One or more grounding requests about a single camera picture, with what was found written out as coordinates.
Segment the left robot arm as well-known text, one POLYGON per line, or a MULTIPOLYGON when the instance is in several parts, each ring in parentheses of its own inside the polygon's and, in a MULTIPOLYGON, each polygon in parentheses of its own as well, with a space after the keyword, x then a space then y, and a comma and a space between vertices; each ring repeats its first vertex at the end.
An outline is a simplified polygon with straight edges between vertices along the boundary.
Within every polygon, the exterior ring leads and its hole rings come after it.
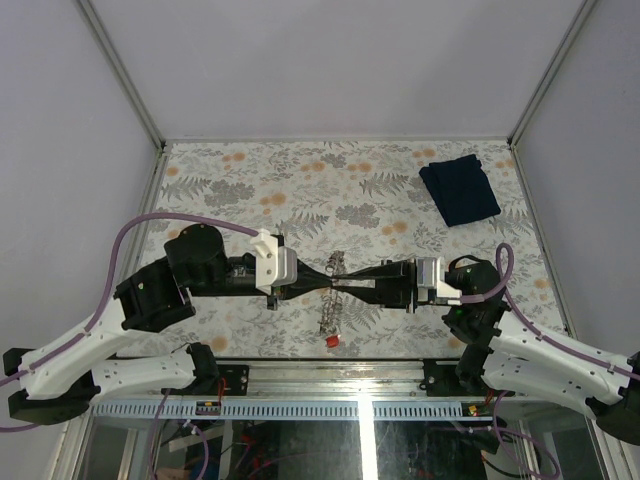
POLYGON ((116 354, 193 317, 195 297, 263 296, 274 310, 280 301, 331 286, 327 274, 299 260, 281 237, 262 230, 250 243, 252 252, 230 257, 217 228, 191 225, 165 244, 164 257, 122 281, 87 320, 43 347, 6 351, 4 371, 19 382, 8 398, 10 418, 25 429, 66 422, 110 397, 222 394, 207 344, 190 342, 157 357, 116 354))

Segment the large metal keyring disc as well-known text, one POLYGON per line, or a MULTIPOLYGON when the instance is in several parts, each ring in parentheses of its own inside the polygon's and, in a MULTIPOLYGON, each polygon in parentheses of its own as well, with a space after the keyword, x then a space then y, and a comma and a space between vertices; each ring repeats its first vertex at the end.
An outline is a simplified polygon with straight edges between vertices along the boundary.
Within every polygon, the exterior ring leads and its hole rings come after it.
MULTIPOLYGON (((344 255, 344 251, 336 250, 329 256, 325 266, 325 272, 329 276, 333 277, 346 273, 344 255)), ((339 319, 342 311, 340 293, 330 288, 329 292, 324 294, 322 298, 322 317, 319 322, 319 333, 325 337, 337 335, 339 333, 339 319)))

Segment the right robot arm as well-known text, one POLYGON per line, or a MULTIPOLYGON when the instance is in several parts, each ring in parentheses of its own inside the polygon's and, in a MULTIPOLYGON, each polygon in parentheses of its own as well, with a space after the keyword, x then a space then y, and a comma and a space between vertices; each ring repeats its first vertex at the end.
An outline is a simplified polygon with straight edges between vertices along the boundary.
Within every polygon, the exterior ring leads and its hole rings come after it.
POLYGON ((639 357, 592 347, 524 319, 505 275, 473 256, 387 261, 334 278, 336 290, 384 308, 447 308, 442 320, 466 346, 455 366, 467 394, 511 391, 571 409, 608 435, 639 442, 639 357))

